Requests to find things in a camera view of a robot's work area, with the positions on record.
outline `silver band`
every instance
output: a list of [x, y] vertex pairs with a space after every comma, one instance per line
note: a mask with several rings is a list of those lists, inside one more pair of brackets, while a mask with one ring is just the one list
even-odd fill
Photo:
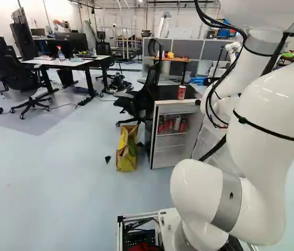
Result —
[[242, 185], [239, 177], [225, 172], [220, 204], [211, 224], [230, 232], [236, 224], [242, 203]]
[[278, 42], [273, 43], [259, 40], [250, 34], [248, 34], [248, 38], [245, 41], [245, 47], [247, 47], [249, 50], [265, 55], [272, 55], [276, 50], [278, 44]]

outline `power strip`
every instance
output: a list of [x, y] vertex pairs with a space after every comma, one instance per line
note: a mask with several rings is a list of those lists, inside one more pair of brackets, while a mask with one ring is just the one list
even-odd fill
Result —
[[87, 96], [84, 100], [78, 102], [77, 104], [78, 104], [79, 106], [84, 106], [84, 105], [86, 105], [87, 103], [89, 103], [91, 100], [92, 100], [91, 96]]

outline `green object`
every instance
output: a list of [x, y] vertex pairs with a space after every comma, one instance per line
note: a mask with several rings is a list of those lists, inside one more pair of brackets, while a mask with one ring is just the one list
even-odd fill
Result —
[[285, 53], [283, 53], [283, 57], [292, 59], [292, 58], [294, 58], [294, 54], [291, 52], [285, 52]]

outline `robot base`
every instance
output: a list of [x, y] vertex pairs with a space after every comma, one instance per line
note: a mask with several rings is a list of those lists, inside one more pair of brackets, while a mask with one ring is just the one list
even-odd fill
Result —
[[[148, 230], [143, 238], [137, 239], [135, 236], [132, 241], [127, 234], [127, 226], [136, 223], [139, 229], [145, 226], [154, 230]], [[160, 250], [164, 251], [193, 251], [193, 247], [183, 239], [181, 229], [181, 218], [175, 208], [158, 212], [120, 215], [117, 218], [116, 250], [128, 251], [131, 247], [144, 242], [159, 246]], [[227, 243], [220, 251], [243, 251], [241, 245], [244, 246], [244, 244], [243, 242], [240, 244], [236, 238], [229, 236]], [[248, 244], [248, 247], [244, 250], [258, 251], [251, 244]]]
[[[160, 210], [158, 212], [158, 219], [165, 251], [196, 251], [185, 238], [181, 218], [176, 208]], [[258, 250], [251, 244], [248, 244], [248, 247], [250, 250]], [[220, 251], [228, 250], [243, 251], [243, 248], [236, 238], [229, 236], [227, 243]]]

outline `cubicle partition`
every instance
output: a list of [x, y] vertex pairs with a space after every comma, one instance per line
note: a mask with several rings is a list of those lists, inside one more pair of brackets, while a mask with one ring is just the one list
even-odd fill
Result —
[[[147, 76], [147, 69], [152, 65], [152, 56], [148, 53], [148, 43], [150, 38], [143, 38], [143, 77]], [[186, 75], [207, 76], [209, 69], [214, 66], [219, 58], [221, 48], [226, 44], [233, 43], [234, 40], [214, 40], [214, 39], [167, 39], [158, 41], [163, 45], [164, 51], [172, 51], [175, 56], [186, 56], [191, 62], [187, 63]], [[230, 62], [227, 51], [223, 49], [220, 57], [220, 65]], [[164, 61], [161, 77], [180, 79], [183, 74], [183, 64], [181, 62]]]

